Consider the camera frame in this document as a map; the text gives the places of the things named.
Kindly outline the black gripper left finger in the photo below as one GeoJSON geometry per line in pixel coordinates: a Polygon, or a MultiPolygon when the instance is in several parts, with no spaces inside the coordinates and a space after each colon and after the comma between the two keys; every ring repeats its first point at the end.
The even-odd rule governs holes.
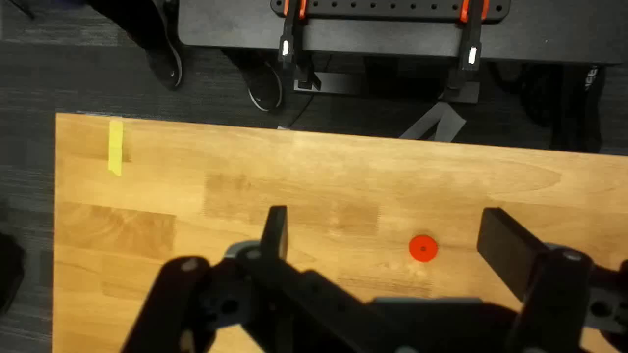
{"type": "Polygon", "coordinates": [[[288,212],[284,206],[271,206],[261,236],[261,249],[277,259],[288,251],[288,212]]]}

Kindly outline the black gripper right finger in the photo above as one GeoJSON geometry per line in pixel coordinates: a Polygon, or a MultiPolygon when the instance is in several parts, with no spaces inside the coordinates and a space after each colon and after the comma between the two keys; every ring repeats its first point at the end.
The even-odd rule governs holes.
{"type": "Polygon", "coordinates": [[[506,288],[524,300],[534,283],[536,261],[547,247],[502,208],[485,208],[477,251],[506,288]]]}

